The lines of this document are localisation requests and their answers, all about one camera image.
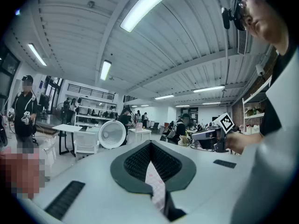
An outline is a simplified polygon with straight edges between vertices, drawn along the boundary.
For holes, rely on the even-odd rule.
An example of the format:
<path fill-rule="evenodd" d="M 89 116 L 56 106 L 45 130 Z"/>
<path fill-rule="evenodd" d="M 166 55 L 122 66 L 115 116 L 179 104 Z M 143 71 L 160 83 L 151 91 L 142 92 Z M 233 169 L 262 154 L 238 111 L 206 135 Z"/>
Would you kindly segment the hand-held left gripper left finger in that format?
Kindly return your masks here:
<path fill-rule="evenodd" d="M 127 192 L 112 178 L 110 166 L 119 155 L 134 148 L 125 145 L 93 154 L 51 180 L 33 202 L 44 210 L 71 181 L 85 186 L 70 206 L 65 224 L 168 224 L 147 194 Z"/>

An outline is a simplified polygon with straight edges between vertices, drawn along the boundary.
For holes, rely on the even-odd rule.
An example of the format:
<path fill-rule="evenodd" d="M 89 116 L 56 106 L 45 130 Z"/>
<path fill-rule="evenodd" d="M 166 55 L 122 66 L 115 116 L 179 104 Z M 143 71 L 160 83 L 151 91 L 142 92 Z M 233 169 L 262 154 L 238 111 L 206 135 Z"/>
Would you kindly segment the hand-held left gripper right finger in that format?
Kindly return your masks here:
<path fill-rule="evenodd" d="M 246 147 L 241 155 L 232 155 L 157 143 L 196 165 L 196 174 L 186 189 L 171 192 L 174 206 L 186 215 L 170 224 L 231 224 L 234 205 L 253 167 L 255 145 Z"/>

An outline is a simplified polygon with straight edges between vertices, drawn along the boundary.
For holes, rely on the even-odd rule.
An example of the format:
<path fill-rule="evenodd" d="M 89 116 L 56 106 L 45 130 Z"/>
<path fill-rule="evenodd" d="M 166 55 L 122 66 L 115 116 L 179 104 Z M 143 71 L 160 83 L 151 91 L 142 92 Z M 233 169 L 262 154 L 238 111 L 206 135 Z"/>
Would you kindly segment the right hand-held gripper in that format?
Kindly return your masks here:
<path fill-rule="evenodd" d="M 228 113 L 216 118 L 207 130 L 193 133 L 193 140 L 200 140 L 203 149 L 213 150 L 218 153 L 227 153 L 225 148 L 226 136 L 231 133 L 234 123 Z"/>

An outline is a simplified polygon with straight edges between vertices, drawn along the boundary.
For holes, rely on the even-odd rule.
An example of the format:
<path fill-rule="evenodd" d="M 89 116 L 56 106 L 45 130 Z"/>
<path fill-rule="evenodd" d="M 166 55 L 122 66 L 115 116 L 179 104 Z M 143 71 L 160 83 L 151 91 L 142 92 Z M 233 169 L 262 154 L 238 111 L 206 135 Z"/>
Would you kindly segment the person's right forearm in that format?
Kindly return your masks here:
<path fill-rule="evenodd" d="M 252 145 L 252 144 L 258 144 L 263 140 L 264 136 L 261 133 L 254 133 L 250 135 L 242 134 L 241 139 L 241 147 L 240 147 L 240 154 L 243 153 L 245 147 Z"/>

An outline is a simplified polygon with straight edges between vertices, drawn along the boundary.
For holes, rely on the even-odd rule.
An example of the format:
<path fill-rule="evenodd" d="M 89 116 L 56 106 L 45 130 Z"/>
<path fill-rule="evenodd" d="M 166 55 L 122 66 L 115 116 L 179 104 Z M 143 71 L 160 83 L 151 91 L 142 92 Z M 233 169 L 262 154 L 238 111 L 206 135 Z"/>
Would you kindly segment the person's right hand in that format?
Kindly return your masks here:
<path fill-rule="evenodd" d="M 229 133 L 226 136 L 225 147 L 232 151 L 242 154 L 244 150 L 243 146 L 243 134 L 241 133 Z"/>

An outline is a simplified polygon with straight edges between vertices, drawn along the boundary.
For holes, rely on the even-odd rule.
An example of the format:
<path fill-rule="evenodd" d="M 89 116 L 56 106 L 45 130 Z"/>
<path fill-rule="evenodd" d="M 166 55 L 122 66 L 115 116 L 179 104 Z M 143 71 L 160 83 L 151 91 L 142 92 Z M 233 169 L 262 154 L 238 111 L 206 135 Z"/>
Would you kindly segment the pink checked tablecloth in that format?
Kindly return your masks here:
<path fill-rule="evenodd" d="M 153 195 L 151 200 L 154 206 L 162 212 L 165 207 L 165 183 L 152 162 L 150 162 L 147 167 L 145 183 L 152 187 Z"/>

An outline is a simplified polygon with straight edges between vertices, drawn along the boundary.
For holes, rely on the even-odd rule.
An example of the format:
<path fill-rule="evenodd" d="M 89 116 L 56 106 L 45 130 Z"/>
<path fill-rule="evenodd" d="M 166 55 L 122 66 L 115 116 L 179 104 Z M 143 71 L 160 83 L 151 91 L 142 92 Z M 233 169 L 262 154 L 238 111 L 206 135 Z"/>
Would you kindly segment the white office chair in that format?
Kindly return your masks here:
<path fill-rule="evenodd" d="M 74 136 L 74 154 L 76 160 L 98 153 L 99 140 L 95 133 L 76 131 Z"/>

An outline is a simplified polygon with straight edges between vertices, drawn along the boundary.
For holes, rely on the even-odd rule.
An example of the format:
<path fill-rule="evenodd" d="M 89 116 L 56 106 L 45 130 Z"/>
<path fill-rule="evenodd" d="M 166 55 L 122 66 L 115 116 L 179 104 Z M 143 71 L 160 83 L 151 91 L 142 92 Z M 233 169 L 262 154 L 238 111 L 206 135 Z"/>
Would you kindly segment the dark blue rice cooker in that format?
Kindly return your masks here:
<path fill-rule="evenodd" d="M 106 149 L 120 147 L 125 138 L 125 126 L 117 120 L 111 120 L 103 124 L 98 133 L 99 142 Z"/>

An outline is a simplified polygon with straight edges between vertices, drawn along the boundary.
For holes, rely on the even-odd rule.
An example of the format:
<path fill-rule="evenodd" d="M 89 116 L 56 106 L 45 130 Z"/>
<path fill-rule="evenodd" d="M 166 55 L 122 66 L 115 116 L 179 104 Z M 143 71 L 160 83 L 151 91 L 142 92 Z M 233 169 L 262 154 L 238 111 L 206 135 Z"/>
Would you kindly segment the person's black shirt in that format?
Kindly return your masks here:
<path fill-rule="evenodd" d="M 292 58 L 294 52 L 296 51 L 297 47 L 298 45 L 295 42 L 295 40 L 290 38 L 286 53 L 284 55 L 278 55 L 276 64 L 273 67 L 270 86 L 272 86 L 275 83 L 277 78 L 284 71 L 290 59 Z M 262 136 L 266 136 L 267 134 L 277 131 L 280 128 L 281 123 L 275 112 L 275 109 L 273 108 L 271 102 L 269 100 L 266 100 L 265 114 L 263 117 L 262 124 L 260 126 L 260 134 Z"/>

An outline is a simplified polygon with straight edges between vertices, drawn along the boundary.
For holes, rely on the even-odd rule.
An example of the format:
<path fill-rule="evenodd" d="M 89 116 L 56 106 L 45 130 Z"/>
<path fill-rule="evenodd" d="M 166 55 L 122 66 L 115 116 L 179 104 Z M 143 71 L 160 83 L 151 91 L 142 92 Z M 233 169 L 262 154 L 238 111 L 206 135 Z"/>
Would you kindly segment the white table with black legs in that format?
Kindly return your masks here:
<path fill-rule="evenodd" d="M 80 126 L 72 126 L 67 124 L 60 124 L 58 126 L 53 127 L 54 130 L 59 131 L 58 137 L 59 137 L 59 154 L 66 154 L 71 153 L 74 157 L 76 157 L 74 152 L 74 133 L 78 132 L 82 129 Z M 71 133 L 71 143 L 72 143 L 72 150 L 69 150 L 66 146 L 66 133 Z M 62 138 L 64 137 L 64 148 L 65 150 L 62 151 Z"/>

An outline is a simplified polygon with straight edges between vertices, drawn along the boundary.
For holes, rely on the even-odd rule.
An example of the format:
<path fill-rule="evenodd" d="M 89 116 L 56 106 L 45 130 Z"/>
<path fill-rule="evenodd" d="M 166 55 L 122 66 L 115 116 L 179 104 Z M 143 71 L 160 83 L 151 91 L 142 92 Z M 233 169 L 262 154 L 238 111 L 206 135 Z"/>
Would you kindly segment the white shelf unit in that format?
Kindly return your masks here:
<path fill-rule="evenodd" d="M 75 109 L 75 126 L 94 127 L 99 126 L 116 117 L 117 104 L 102 100 L 79 97 Z"/>

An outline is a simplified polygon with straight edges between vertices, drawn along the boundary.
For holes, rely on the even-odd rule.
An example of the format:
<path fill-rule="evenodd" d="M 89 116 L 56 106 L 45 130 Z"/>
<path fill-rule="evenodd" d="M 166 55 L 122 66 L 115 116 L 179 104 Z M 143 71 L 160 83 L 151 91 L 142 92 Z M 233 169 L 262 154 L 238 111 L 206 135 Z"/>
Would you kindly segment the standing fan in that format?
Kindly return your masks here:
<path fill-rule="evenodd" d="M 68 111 L 68 103 L 63 102 L 56 105 L 55 115 L 56 118 L 61 122 L 61 124 L 65 124 L 66 116 Z"/>

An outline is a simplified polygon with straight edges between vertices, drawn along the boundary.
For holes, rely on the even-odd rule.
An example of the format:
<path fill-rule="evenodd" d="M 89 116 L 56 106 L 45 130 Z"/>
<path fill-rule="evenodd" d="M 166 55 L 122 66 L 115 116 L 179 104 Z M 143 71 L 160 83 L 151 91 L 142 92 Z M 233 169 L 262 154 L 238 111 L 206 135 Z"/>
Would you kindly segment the ceiling air conditioner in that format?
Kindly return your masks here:
<path fill-rule="evenodd" d="M 245 55 L 247 50 L 248 32 L 238 30 L 238 54 Z"/>

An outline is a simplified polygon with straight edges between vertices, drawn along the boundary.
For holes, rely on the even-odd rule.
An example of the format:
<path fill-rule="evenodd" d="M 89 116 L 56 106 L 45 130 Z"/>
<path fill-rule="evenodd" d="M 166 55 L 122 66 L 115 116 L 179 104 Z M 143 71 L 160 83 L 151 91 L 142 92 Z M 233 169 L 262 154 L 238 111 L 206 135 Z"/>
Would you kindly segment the white wall shelf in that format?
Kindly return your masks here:
<path fill-rule="evenodd" d="M 242 99 L 243 105 L 243 130 L 242 133 L 249 135 L 258 133 L 265 108 L 262 104 L 267 100 L 266 92 L 271 84 L 270 76 L 254 93 L 248 98 Z"/>

